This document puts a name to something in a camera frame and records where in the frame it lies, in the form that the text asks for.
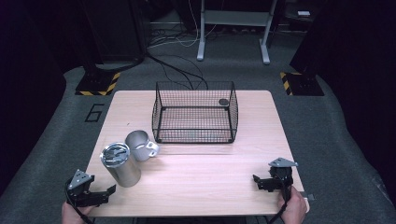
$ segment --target wire mesh basket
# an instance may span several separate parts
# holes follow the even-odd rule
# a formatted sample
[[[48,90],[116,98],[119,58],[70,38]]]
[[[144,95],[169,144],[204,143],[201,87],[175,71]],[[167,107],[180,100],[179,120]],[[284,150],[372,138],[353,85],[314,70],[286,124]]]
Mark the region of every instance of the wire mesh basket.
[[[232,143],[238,126],[233,82],[157,82],[152,131],[158,143]]]

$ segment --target metal cup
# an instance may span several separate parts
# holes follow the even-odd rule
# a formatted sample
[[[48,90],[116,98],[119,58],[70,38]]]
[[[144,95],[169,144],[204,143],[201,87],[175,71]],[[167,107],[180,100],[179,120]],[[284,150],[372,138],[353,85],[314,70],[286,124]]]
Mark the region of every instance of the metal cup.
[[[142,130],[129,133],[125,139],[125,144],[131,149],[137,161],[146,161],[160,152],[160,147],[150,142],[149,135]]]
[[[120,186],[129,188],[139,181],[141,171],[126,144],[112,143],[106,146],[100,159]]]

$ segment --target wooden table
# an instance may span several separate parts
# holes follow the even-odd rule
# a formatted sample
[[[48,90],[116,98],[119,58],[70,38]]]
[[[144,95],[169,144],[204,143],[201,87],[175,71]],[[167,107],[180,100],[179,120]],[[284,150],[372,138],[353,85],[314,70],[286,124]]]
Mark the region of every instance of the wooden table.
[[[156,158],[139,162],[142,176],[130,188],[117,186],[109,203],[93,217],[256,216],[278,212],[277,192],[258,190],[252,175],[270,178],[268,163],[293,161],[269,91],[236,91],[239,120],[232,144],[160,144]],[[151,140],[155,91],[117,91],[106,115],[86,173],[95,175],[91,191],[117,184],[99,155],[123,142],[133,130]],[[294,187],[304,191],[293,167]]]

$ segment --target human hand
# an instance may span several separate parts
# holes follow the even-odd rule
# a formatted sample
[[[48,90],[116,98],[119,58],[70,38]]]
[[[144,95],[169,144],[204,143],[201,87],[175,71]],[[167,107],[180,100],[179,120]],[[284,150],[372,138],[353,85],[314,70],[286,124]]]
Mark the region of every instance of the human hand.
[[[79,207],[78,210],[87,216],[93,208],[94,206]],[[84,220],[81,219],[72,205],[67,202],[62,205],[62,224],[84,224]]]
[[[282,193],[278,195],[277,206],[279,209],[285,203],[283,200]],[[285,224],[301,224],[305,218],[306,203],[303,195],[293,186],[290,186],[290,199],[288,206],[282,214],[282,219]]]

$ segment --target tripod base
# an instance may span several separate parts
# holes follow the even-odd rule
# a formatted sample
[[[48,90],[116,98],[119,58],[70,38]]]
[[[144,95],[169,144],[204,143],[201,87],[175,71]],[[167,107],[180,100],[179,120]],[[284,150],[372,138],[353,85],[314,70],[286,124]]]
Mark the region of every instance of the tripod base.
[[[116,87],[120,73],[98,70],[96,76],[85,73],[76,87],[76,95],[109,95]]]
[[[314,77],[307,78],[299,73],[280,73],[287,95],[324,96]]]

